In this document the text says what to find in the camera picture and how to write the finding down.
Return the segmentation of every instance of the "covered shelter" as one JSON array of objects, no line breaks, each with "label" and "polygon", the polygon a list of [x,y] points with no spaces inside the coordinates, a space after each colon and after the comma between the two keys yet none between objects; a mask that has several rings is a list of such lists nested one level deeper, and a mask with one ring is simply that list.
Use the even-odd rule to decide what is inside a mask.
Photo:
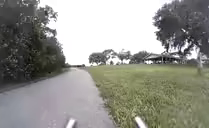
[{"label": "covered shelter", "polygon": [[149,54],[144,57],[144,62],[152,61],[153,64],[182,63],[183,59],[168,54]]}]

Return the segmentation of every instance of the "tree foliage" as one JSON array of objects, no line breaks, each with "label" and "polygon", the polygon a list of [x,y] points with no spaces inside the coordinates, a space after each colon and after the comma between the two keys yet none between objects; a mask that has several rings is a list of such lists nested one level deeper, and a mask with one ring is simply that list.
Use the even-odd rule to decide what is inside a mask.
[{"label": "tree foliage", "polygon": [[106,62],[110,59],[114,59],[117,56],[117,53],[113,49],[106,49],[102,52],[106,56]]},{"label": "tree foliage", "polygon": [[121,60],[121,63],[123,63],[124,60],[129,60],[131,57],[130,51],[124,51],[121,50],[118,54],[117,57]]},{"label": "tree foliage", "polygon": [[95,52],[89,56],[89,63],[106,64],[107,58],[102,52]]},{"label": "tree foliage", "polygon": [[36,0],[0,0],[0,82],[38,77],[65,64],[56,31],[57,13]]},{"label": "tree foliage", "polygon": [[130,59],[130,63],[131,64],[139,64],[142,63],[144,60],[144,57],[146,57],[149,53],[146,51],[140,51],[138,53],[135,53],[134,55],[132,55],[131,59]]}]

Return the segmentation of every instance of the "overcast sky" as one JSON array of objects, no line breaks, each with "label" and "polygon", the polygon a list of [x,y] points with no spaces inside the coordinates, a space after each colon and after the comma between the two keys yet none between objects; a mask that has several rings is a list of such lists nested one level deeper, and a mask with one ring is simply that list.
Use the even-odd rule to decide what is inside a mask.
[{"label": "overcast sky", "polygon": [[104,49],[161,53],[152,25],[155,12],[170,0],[41,0],[58,12],[57,29],[66,62],[88,64]]}]

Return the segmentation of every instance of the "road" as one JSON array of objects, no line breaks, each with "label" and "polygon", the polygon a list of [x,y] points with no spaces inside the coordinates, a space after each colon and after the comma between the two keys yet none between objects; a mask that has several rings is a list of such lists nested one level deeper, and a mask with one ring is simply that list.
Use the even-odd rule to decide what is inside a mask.
[{"label": "road", "polygon": [[94,82],[84,70],[0,94],[0,128],[64,128],[70,117],[79,128],[114,128]]}]

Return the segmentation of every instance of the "grassy field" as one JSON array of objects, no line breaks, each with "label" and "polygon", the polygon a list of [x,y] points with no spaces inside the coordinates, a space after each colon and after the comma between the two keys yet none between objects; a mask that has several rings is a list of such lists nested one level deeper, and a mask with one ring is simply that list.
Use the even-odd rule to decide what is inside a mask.
[{"label": "grassy field", "polygon": [[134,127],[137,115],[149,128],[209,128],[209,73],[159,65],[88,70],[121,128]]}]

